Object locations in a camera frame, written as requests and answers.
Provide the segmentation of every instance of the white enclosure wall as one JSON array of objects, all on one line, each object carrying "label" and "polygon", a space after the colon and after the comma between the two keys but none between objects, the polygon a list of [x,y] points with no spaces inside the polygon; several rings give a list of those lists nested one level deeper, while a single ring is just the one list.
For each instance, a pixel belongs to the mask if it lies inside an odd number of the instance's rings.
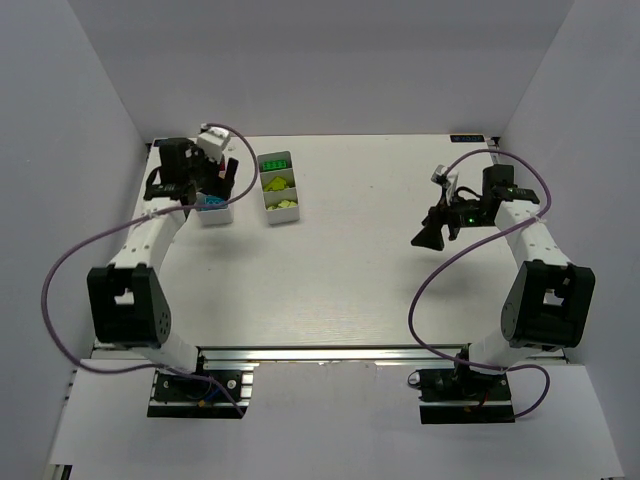
[{"label": "white enclosure wall", "polygon": [[[33,480],[71,377],[41,320],[42,281],[64,250],[130,214],[145,150],[66,0],[0,12],[0,477]],[[77,354],[93,335],[85,278],[112,247],[72,258],[53,286],[52,314]]]},{"label": "white enclosure wall", "polygon": [[70,0],[146,140],[499,134],[571,0]]},{"label": "white enclosure wall", "polygon": [[549,182],[558,244],[596,274],[574,356],[588,368],[631,479],[640,478],[639,26],[638,2],[576,2],[503,139]]}]

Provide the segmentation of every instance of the white floor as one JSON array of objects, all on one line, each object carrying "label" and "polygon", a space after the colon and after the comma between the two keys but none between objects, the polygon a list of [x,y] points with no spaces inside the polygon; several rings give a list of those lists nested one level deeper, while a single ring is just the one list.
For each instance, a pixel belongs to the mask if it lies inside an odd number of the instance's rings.
[{"label": "white floor", "polygon": [[[270,227],[259,187],[235,205],[235,221],[203,228],[195,216],[178,233],[160,280],[173,328],[200,346],[412,344],[409,303],[448,256],[493,229],[463,230],[444,252],[412,247],[440,196],[430,182],[481,143],[446,135],[251,138],[260,153],[290,150],[301,220]],[[242,144],[236,192],[252,175]],[[152,151],[147,170],[159,164]],[[460,165],[460,185],[480,190],[488,154]],[[515,278],[504,241],[451,267],[425,292],[418,332],[436,344],[472,342],[496,327]]]}]

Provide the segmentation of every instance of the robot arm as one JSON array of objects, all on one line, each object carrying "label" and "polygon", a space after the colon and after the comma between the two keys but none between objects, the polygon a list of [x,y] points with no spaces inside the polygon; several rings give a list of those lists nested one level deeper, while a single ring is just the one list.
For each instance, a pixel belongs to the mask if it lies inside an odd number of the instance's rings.
[{"label": "robot arm", "polygon": [[[429,210],[424,228],[412,245],[442,250],[441,231],[445,224],[449,239],[455,240],[461,228],[495,226],[505,231],[540,211],[535,193],[514,183],[510,165],[486,168],[482,195],[472,200],[459,195],[457,172],[452,170],[445,176],[445,171],[440,166],[434,173],[432,181],[441,186],[442,195]],[[502,308],[500,327],[465,347],[459,356],[476,363],[510,367],[539,351],[575,347],[582,338],[591,302],[593,272],[573,265],[542,222],[516,230],[506,239],[519,272]],[[484,375],[501,373],[469,368]]]},{"label": "robot arm", "polygon": [[146,181],[142,205],[152,218],[131,229],[109,265],[93,268],[87,276],[91,313],[101,342],[136,351],[155,363],[196,370],[198,349],[172,331],[171,310],[157,276],[189,210],[158,217],[153,212],[194,205],[199,192],[228,200],[238,166],[230,158],[221,177],[222,151],[228,140],[229,132],[206,129],[196,143],[169,138],[160,144],[161,165]]}]

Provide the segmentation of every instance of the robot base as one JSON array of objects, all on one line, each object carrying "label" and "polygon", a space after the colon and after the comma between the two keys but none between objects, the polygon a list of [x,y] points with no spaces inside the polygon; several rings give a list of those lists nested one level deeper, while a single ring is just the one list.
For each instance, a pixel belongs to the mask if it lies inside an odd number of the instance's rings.
[{"label": "robot base", "polygon": [[453,369],[419,370],[420,423],[513,423],[511,390],[506,375],[491,375],[490,384],[465,392],[454,381]]},{"label": "robot base", "polygon": [[[231,398],[241,402],[242,371],[206,370],[219,381]],[[151,390],[147,417],[154,418],[240,418],[237,410],[216,387],[158,372]]]}]

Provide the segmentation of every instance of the purple cable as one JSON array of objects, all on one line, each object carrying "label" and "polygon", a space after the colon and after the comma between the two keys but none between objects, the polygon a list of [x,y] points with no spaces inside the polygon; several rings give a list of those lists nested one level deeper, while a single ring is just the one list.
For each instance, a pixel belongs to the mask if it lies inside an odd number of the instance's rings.
[{"label": "purple cable", "polygon": [[202,380],[204,382],[210,382],[213,383],[217,388],[220,389],[220,391],[222,392],[222,394],[227,397],[227,400],[229,400],[229,402],[231,402],[231,404],[234,406],[234,408],[238,411],[238,413],[240,414],[240,416],[244,415],[244,412],[242,411],[242,408],[240,408],[240,406],[238,405],[238,403],[231,397],[231,395],[229,394],[229,392],[227,391],[226,388],[224,388],[220,382],[218,382],[215,378],[212,377],[208,377],[208,376],[202,376],[202,375],[194,375],[191,373],[185,373],[182,372],[180,370],[177,370],[175,368],[172,368],[170,366],[167,365],[161,365],[161,364],[156,364],[156,363],[147,363],[144,365],[136,365],[134,367],[127,367],[127,368],[119,368],[119,369],[115,369],[115,370],[111,370],[111,369],[104,369],[104,368],[96,368],[96,367],[92,367],[90,365],[86,365],[84,363],[82,363],[82,360],[78,357],[76,357],[71,350],[69,350],[66,345],[64,343],[62,343],[62,340],[60,339],[60,337],[58,336],[58,333],[56,332],[55,328],[53,327],[53,323],[51,322],[51,317],[49,315],[49,287],[51,286],[51,281],[53,280],[53,277],[55,276],[56,272],[58,271],[58,269],[60,268],[60,266],[74,253],[76,253],[78,250],[80,250],[83,247],[86,247],[87,245],[100,240],[102,238],[108,237],[109,235],[113,235],[114,233],[120,232],[122,230],[125,230],[129,227],[132,227],[133,225],[137,225],[140,223],[144,223],[148,220],[151,220],[153,217],[159,216],[159,215],[166,215],[168,213],[172,213],[172,212],[176,212],[176,211],[186,211],[186,210],[193,210],[195,208],[200,208],[200,209],[206,209],[206,210],[216,210],[219,208],[224,208],[227,205],[230,205],[232,203],[237,202],[238,200],[240,200],[241,198],[246,197],[249,192],[251,191],[251,189],[254,187],[254,185],[256,184],[257,180],[258,180],[258,172],[259,172],[259,166],[258,166],[258,157],[256,156],[255,151],[253,150],[253,148],[251,147],[251,145],[249,144],[249,141],[237,130],[235,130],[234,128],[231,128],[227,125],[223,125],[220,123],[207,123],[207,126],[209,127],[217,127],[217,128],[224,128],[225,130],[229,130],[231,133],[235,134],[236,137],[238,137],[242,143],[245,144],[245,146],[247,147],[247,149],[249,150],[249,153],[251,154],[251,159],[253,160],[253,178],[251,179],[251,183],[249,183],[249,186],[242,191],[241,193],[239,193],[237,196],[230,198],[229,200],[227,200],[226,202],[222,202],[222,203],[218,203],[215,205],[207,205],[207,206],[203,206],[203,205],[180,205],[180,206],[175,206],[175,207],[168,207],[168,208],[164,208],[162,210],[158,210],[157,212],[154,212],[152,215],[143,215],[141,217],[138,218],[134,218],[133,220],[129,220],[126,223],[123,223],[122,225],[118,225],[116,227],[110,228],[109,230],[105,230],[104,232],[98,233],[90,238],[87,238],[86,240],[83,240],[82,242],[78,243],[77,245],[74,245],[73,247],[71,247],[69,250],[67,250],[65,253],[63,253],[60,258],[58,258],[58,260],[56,260],[56,262],[53,264],[53,266],[51,267],[51,269],[49,270],[49,272],[47,273],[47,276],[44,279],[44,284],[42,285],[42,292],[40,294],[40,309],[42,311],[42,319],[44,320],[44,325],[45,327],[47,327],[47,331],[49,332],[49,336],[51,337],[51,339],[53,340],[53,342],[56,344],[56,347],[58,348],[58,350],[60,350],[60,352],[76,367],[85,370],[87,372],[91,372],[91,373],[96,373],[96,374],[100,374],[100,375],[117,375],[120,373],[129,373],[129,372],[135,372],[137,370],[144,370],[146,368],[160,368],[163,370],[166,370],[168,372],[173,373],[174,375],[179,375],[181,377],[184,378],[188,378],[190,380]]},{"label": "purple cable", "polygon": [[529,225],[537,222],[551,208],[551,191],[549,190],[549,186],[547,185],[547,183],[540,176],[540,174],[526,160],[524,160],[523,158],[521,158],[518,155],[515,155],[513,153],[509,153],[509,152],[505,152],[505,151],[501,151],[501,150],[494,150],[494,149],[490,149],[490,148],[481,148],[481,149],[478,149],[478,150],[473,150],[471,152],[468,152],[468,153],[462,155],[455,162],[453,162],[449,166],[449,168],[447,168],[447,170],[443,173],[443,175],[446,176],[460,162],[462,162],[463,160],[471,157],[472,155],[476,155],[478,153],[497,153],[499,155],[504,155],[506,157],[513,158],[514,160],[516,160],[517,162],[522,164],[527,170],[529,170],[533,174],[533,176],[536,177],[538,182],[540,182],[540,185],[542,186],[542,189],[544,190],[544,194],[546,196],[547,203],[544,206],[544,208],[542,210],[540,210],[540,213],[537,216],[530,217],[527,220],[524,220],[523,222],[520,222],[520,223],[514,225],[513,227],[507,228],[506,230],[503,230],[501,232],[498,232],[498,233],[495,233],[493,235],[490,235],[487,238],[483,238],[482,240],[480,240],[480,241],[474,243],[473,245],[470,245],[467,248],[463,249],[462,251],[456,253],[453,257],[449,258],[442,265],[440,265],[438,268],[436,268],[431,273],[431,275],[429,275],[427,277],[427,279],[422,283],[422,285],[420,285],[420,288],[418,288],[418,291],[416,292],[415,296],[413,297],[413,300],[411,301],[411,306],[409,307],[409,322],[408,322],[409,323],[409,331],[411,332],[411,336],[413,336],[413,338],[415,339],[416,342],[418,342],[419,345],[421,345],[422,347],[424,347],[425,349],[427,349],[429,352],[433,353],[434,355],[437,355],[437,356],[439,356],[441,358],[444,358],[445,360],[450,360],[450,361],[452,361],[454,363],[458,363],[458,364],[461,364],[461,365],[468,365],[470,367],[484,368],[486,370],[495,370],[495,371],[499,371],[499,372],[515,372],[517,370],[524,370],[524,369],[535,369],[535,370],[541,371],[545,376],[544,390],[543,390],[542,394],[540,395],[540,397],[538,398],[538,400],[536,400],[536,402],[533,405],[531,405],[526,410],[524,410],[522,412],[519,412],[519,413],[514,415],[514,418],[519,418],[519,417],[523,417],[523,416],[527,415],[528,413],[531,413],[532,411],[534,411],[536,408],[538,408],[540,406],[540,404],[546,398],[547,394],[549,393],[549,388],[551,386],[551,377],[549,376],[549,372],[547,372],[541,366],[535,365],[535,364],[526,364],[526,365],[519,365],[519,366],[504,368],[504,367],[498,367],[498,366],[495,366],[495,365],[485,365],[485,364],[482,364],[482,363],[470,362],[468,360],[463,360],[461,358],[457,358],[457,357],[454,357],[454,356],[451,356],[451,355],[447,355],[446,353],[440,352],[439,350],[435,349],[431,345],[427,344],[424,340],[422,340],[418,336],[418,333],[416,332],[415,327],[413,325],[413,315],[414,315],[416,306],[418,305],[418,300],[420,300],[420,297],[422,296],[422,294],[425,291],[425,289],[429,286],[429,284],[438,275],[440,275],[448,266],[450,266],[451,264],[453,264],[455,261],[459,260],[460,258],[464,257],[466,254],[471,253],[476,248],[479,248],[479,247],[481,247],[483,245],[486,245],[489,242],[497,240],[498,238],[502,238],[502,237],[504,237],[506,235],[509,235],[510,233],[513,233],[516,230],[519,230],[520,228],[524,228],[526,226],[529,226]]}]

